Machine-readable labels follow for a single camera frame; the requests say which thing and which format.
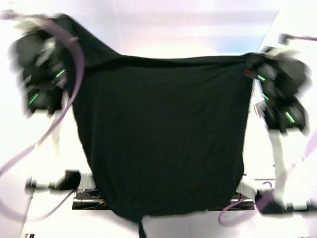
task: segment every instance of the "black shirt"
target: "black shirt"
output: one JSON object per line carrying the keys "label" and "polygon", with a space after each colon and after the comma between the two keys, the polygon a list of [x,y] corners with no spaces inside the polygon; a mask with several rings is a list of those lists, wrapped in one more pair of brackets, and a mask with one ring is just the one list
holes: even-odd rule
{"label": "black shirt", "polygon": [[[73,104],[102,198],[117,215],[168,216],[222,207],[242,178],[252,80],[248,55],[147,59],[110,49],[67,15],[85,76]],[[74,63],[65,51],[68,87]]]}

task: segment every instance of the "black t-shirt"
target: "black t-shirt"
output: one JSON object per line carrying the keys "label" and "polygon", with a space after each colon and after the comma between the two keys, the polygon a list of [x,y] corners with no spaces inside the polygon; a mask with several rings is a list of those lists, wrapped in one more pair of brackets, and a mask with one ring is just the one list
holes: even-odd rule
{"label": "black t-shirt", "polygon": [[[248,54],[124,56],[69,16],[56,22],[79,37],[84,52],[74,115],[96,186],[112,211],[139,223],[145,237],[143,216],[226,205],[244,171]],[[67,51],[64,59],[72,92],[74,63]]]}

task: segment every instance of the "cable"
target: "cable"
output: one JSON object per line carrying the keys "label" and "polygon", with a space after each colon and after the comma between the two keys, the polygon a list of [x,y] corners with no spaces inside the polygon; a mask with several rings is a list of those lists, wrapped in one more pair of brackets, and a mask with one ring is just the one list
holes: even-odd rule
{"label": "cable", "polygon": [[[69,99],[70,99],[70,95],[69,95],[69,93],[67,93],[67,95],[68,95],[68,99],[67,99],[67,103],[66,103],[66,104],[68,104],[68,103],[69,103]],[[62,127],[62,125],[63,125],[64,119],[65,119],[65,117],[64,117],[64,118],[61,120],[61,122],[60,122],[60,125],[59,125],[59,131],[61,131],[61,127]]]}
{"label": "cable", "polygon": [[317,37],[313,36],[293,36],[289,34],[281,34],[279,37],[279,42],[281,44],[287,44],[288,40],[304,40],[304,41],[317,41]]}
{"label": "cable", "polygon": [[232,208],[230,208],[228,211],[243,211],[243,210],[240,209],[240,208],[234,208],[234,207],[232,207]]}
{"label": "cable", "polygon": [[85,189],[85,192],[95,192],[98,191],[98,189]]}
{"label": "cable", "polygon": [[[20,16],[16,14],[14,11],[10,12],[10,16],[5,15],[6,19],[13,19],[16,17],[25,17]],[[43,141],[51,134],[51,132],[60,124],[62,119],[65,117],[65,114],[67,113],[68,109],[73,104],[80,85],[83,80],[84,76],[84,68],[85,68],[85,61],[84,61],[84,55],[82,52],[82,49],[79,45],[79,43],[74,40],[75,38],[67,32],[62,27],[56,25],[52,20],[45,19],[45,18],[34,18],[34,23],[40,24],[42,29],[48,32],[49,34],[53,35],[57,39],[59,39],[70,51],[74,58],[75,62],[75,69],[76,69],[76,80],[74,85],[74,90],[71,98],[69,99],[69,102],[67,103],[65,109],[62,111],[60,117],[52,123],[52,125],[49,127],[48,131],[40,138],[40,140],[37,143],[34,143],[27,147],[25,150],[14,156],[12,159],[10,159],[7,163],[5,163],[2,168],[0,168],[0,178],[8,172],[16,163],[21,161],[24,157],[26,157],[28,154],[30,154],[37,146],[41,145]],[[54,213],[61,205],[62,203],[73,193],[74,191],[71,191],[62,201],[60,204],[58,204],[54,209],[52,209],[50,212],[45,214],[44,216],[41,216],[39,218],[31,219],[32,221],[40,221],[48,216],[50,216],[52,213]],[[14,210],[10,209],[6,206],[6,204],[0,199],[0,211],[10,219],[19,221],[19,222],[25,222],[25,215],[19,214],[15,212]]]}
{"label": "cable", "polygon": [[76,207],[76,210],[97,210],[98,208],[104,206],[104,201],[100,201],[97,205],[93,206],[92,204],[80,205]]}
{"label": "cable", "polygon": [[[270,183],[270,182],[264,182],[264,183],[262,183],[262,184],[269,184],[269,186],[272,188],[272,183]],[[237,201],[237,202],[233,202],[233,203],[231,203],[231,204],[229,204],[228,206],[226,206],[221,212],[220,212],[220,214],[219,214],[219,216],[218,216],[218,222],[219,222],[219,224],[220,225],[222,225],[223,224],[223,221],[221,220],[221,217],[223,216],[223,214],[225,213],[225,212],[228,212],[229,210],[232,210],[232,209],[234,209],[234,207],[236,207],[237,205],[239,205],[239,204],[241,204],[241,203],[243,203],[245,200],[247,200],[246,198],[245,199],[240,199],[239,198],[239,200]]]}
{"label": "cable", "polygon": [[94,198],[94,199],[98,199],[98,198],[101,198],[101,195],[91,196],[91,197]]}

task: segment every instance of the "white ceiling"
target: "white ceiling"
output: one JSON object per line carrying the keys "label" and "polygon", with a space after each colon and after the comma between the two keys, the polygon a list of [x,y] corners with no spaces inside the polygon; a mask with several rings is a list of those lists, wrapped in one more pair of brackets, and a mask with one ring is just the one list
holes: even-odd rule
{"label": "white ceiling", "polygon": [[34,0],[123,54],[194,57],[256,51],[282,0]]}

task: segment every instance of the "purple cable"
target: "purple cable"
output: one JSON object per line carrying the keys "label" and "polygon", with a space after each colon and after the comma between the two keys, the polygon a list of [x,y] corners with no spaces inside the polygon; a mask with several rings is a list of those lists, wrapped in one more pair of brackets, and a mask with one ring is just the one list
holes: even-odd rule
{"label": "purple cable", "polygon": [[292,36],[292,35],[287,35],[289,39],[292,40],[306,40],[306,41],[317,41],[317,37],[312,37],[312,36]]}
{"label": "purple cable", "polygon": [[[270,182],[268,182],[268,181],[267,181],[267,182],[264,182],[264,183],[262,183],[262,184],[269,184],[269,186],[272,188],[272,183],[270,183]],[[243,221],[245,221],[247,218],[252,217],[254,214],[245,213],[246,215],[240,216],[240,217],[239,217],[239,220],[226,221],[226,222],[223,222],[223,221],[221,220],[221,218],[222,218],[222,216],[223,216],[223,214],[224,214],[225,212],[228,212],[230,209],[232,209],[232,208],[236,207],[237,205],[243,203],[245,200],[246,200],[246,199],[241,199],[241,200],[239,200],[239,201],[237,201],[237,202],[234,202],[234,203],[229,204],[228,206],[226,206],[226,207],[220,212],[220,214],[219,214],[219,216],[218,216],[218,223],[219,223],[221,226],[226,226],[226,227],[228,227],[228,226],[234,226],[234,225],[237,225],[238,223],[241,222],[241,220],[240,220],[241,218],[243,219]]]}
{"label": "purple cable", "polygon": [[[13,19],[17,17],[18,15],[15,14],[14,12],[9,12],[10,14],[7,14],[5,16],[2,15],[5,19]],[[52,20],[48,20],[45,18],[39,18],[41,22],[43,23],[43,30],[47,31],[57,39],[59,39],[71,52],[74,58],[75,62],[75,67],[76,67],[76,81],[74,85],[74,90],[71,98],[69,99],[69,102],[67,103],[65,109],[61,113],[60,117],[55,121],[48,129],[48,131],[40,138],[40,140],[33,144],[30,145],[28,148],[23,150],[21,153],[17,154],[14,156],[11,160],[9,160],[5,165],[0,168],[0,178],[8,171],[10,170],[16,163],[21,161],[24,157],[26,157],[28,154],[30,154],[37,145],[40,145],[48,136],[49,134],[58,126],[58,124],[62,121],[64,118],[66,112],[68,109],[71,107],[72,103],[74,102],[80,85],[83,81],[83,76],[84,76],[84,68],[85,68],[85,60],[84,60],[84,54],[82,52],[82,49],[79,45],[79,43],[74,40],[75,38],[66,30],[64,30],[62,27],[56,25]],[[63,202],[73,193],[74,191],[71,191],[54,209],[52,209],[50,212],[47,214],[31,219],[31,221],[40,221],[43,220],[47,217],[49,217],[51,214],[53,214],[62,204]],[[1,212],[9,217],[10,219],[19,221],[19,222],[25,222],[26,215],[24,214],[19,214],[15,212],[14,210],[10,209],[5,205],[3,201],[0,200],[0,210]]]}

